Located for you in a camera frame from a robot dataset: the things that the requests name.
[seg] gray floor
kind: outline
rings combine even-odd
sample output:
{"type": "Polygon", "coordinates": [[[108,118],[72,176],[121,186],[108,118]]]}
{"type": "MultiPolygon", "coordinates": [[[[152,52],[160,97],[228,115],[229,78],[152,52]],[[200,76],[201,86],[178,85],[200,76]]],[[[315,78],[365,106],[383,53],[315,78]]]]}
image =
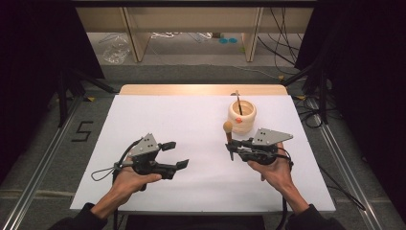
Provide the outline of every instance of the gray floor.
{"type": "MultiPolygon", "coordinates": [[[[274,61],[274,56],[261,44],[257,46],[255,61],[246,62],[244,54],[241,52],[238,34],[225,35],[225,37],[237,38],[238,43],[236,44],[220,44],[217,39],[197,42],[192,35],[178,34],[175,38],[151,39],[143,62],[134,63],[129,56],[124,65],[120,66],[111,65],[102,59],[102,51],[108,44],[99,43],[99,41],[106,34],[90,34],[89,37],[100,58],[102,70],[106,76],[105,81],[116,89],[120,89],[121,85],[126,83],[147,82],[278,83],[278,76],[284,75],[287,78],[288,75],[281,73],[275,67],[275,62],[283,71],[297,71],[285,60],[277,58],[274,61]]],[[[267,34],[263,34],[261,38],[269,46],[275,48],[276,44],[272,43],[267,34]]],[[[292,46],[300,47],[300,39],[295,34],[290,34],[289,41],[292,46]]],[[[279,51],[286,58],[291,58],[286,49],[279,51]]],[[[300,89],[303,82],[303,80],[296,81],[288,87],[288,92],[291,95],[302,94],[300,89]]],[[[86,82],[83,84],[87,90],[86,96],[94,98],[94,100],[79,103],[69,126],[66,127],[66,133],[62,136],[60,146],[56,148],[56,154],[49,169],[43,180],[39,181],[34,199],[27,206],[26,213],[23,214],[24,218],[19,223],[19,229],[46,229],[59,219],[75,215],[75,212],[69,210],[71,199],[75,195],[114,97],[86,82]],[[76,133],[79,123],[83,121],[93,122],[91,125],[85,125],[86,130],[91,131],[88,141],[72,142],[73,139],[84,137],[83,134],[76,133]]],[[[362,154],[357,148],[346,122],[339,117],[337,112],[330,112],[328,114],[329,124],[323,128],[331,130],[362,193],[377,216],[381,225],[380,229],[406,229],[393,204],[374,177],[368,163],[361,160],[362,154]]],[[[30,148],[20,156],[0,187],[0,222],[2,225],[8,219],[8,215],[16,205],[22,191],[30,183],[44,152],[47,152],[47,148],[58,132],[57,124],[57,98],[52,98],[49,112],[38,126],[30,148]]],[[[304,130],[317,162],[347,189],[347,180],[336,163],[331,146],[323,135],[323,130],[309,128],[306,125],[304,125],[304,130]]],[[[333,185],[327,177],[325,177],[325,182],[333,185]]],[[[330,190],[330,194],[335,201],[337,211],[323,214],[325,217],[337,218],[347,229],[372,229],[366,223],[362,212],[342,193],[330,190]]],[[[280,214],[265,215],[266,229],[275,229],[280,218],[280,214]]],[[[105,229],[111,229],[111,222],[109,221],[109,225],[105,229]]],[[[121,229],[124,228],[125,219],[121,226],[121,229]]]]}

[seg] floor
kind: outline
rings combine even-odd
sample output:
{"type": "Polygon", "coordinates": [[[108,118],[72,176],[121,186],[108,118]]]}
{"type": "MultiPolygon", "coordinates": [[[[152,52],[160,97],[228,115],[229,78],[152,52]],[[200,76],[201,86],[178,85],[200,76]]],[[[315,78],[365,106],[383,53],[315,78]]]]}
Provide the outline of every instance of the floor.
{"type": "MultiPolygon", "coordinates": [[[[116,36],[116,34],[89,34],[95,53],[105,71],[106,81],[119,87],[133,80],[119,78],[118,76],[121,75],[114,72],[106,74],[107,67],[116,65],[104,60],[103,52],[114,40],[108,39],[116,36]]],[[[289,44],[300,49],[301,36],[301,34],[289,34],[289,44]]],[[[261,34],[259,37],[271,49],[275,49],[278,44],[278,53],[282,57],[275,58],[275,55],[259,42],[253,62],[245,61],[239,34],[224,34],[223,37],[228,41],[230,38],[235,38],[237,42],[220,43],[218,38],[202,38],[201,35],[192,33],[174,34],[173,37],[157,36],[149,42],[142,62],[135,63],[132,55],[129,54],[121,66],[179,67],[177,72],[168,72],[168,75],[179,74],[182,69],[190,70],[188,66],[227,66],[240,73],[255,73],[273,81],[288,78],[290,76],[286,73],[288,71],[297,72],[289,62],[294,62],[290,50],[271,39],[271,37],[278,39],[278,34],[261,34]]],[[[289,94],[301,95],[303,82],[304,80],[298,80],[289,86],[289,94]]],[[[102,129],[103,120],[113,101],[113,95],[100,91],[92,85],[85,84],[85,88],[88,95],[91,92],[97,99],[91,103],[73,99],[70,102],[71,114],[75,115],[64,128],[57,128],[57,98],[51,99],[49,113],[38,127],[37,135],[33,138],[30,148],[21,155],[0,187],[2,225],[11,220],[15,221],[12,229],[44,229],[58,219],[75,215],[69,210],[70,202],[75,195],[75,188],[79,184],[81,174],[86,168],[86,159],[88,160],[91,156],[102,129]],[[77,127],[83,121],[94,123],[91,127],[92,135],[89,135],[87,142],[73,144],[72,139],[77,137],[77,127]]],[[[306,110],[303,108],[303,101],[295,102],[298,112],[306,110]]],[[[310,99],[307,105],[316,107],[317,103],[310,99]]],[[[324,166],[347,191],[361,200],[366,205],[367,212],[359,211],[345,195],[331,189],[330,194],[337,211],[324,216],[339,219],[348,229],[406,229],[391,201],[376,181],[368,163],[362,160],[362,154],[351,137],[345,121],[340,119],[340,114],[337,112],[330,113],[328,119],[330,120],[328,125],[318,128],[311,128],[304,123],[310,146],[318,163],[324,166]]],[[[317,116],[307,121],[311,126],[319,122],[317,116]]],[[[324,177],[328,185],[332,184],[325,174],[324,177]]],[[[263,217],[266,229],[274,229],[281,218],[280,215],[263,217]]],[[[109,221],[106,229],[111,228],[111,222],[109,221]]],[[[121,229],[125,229],[125,217],[121,229]]]]}

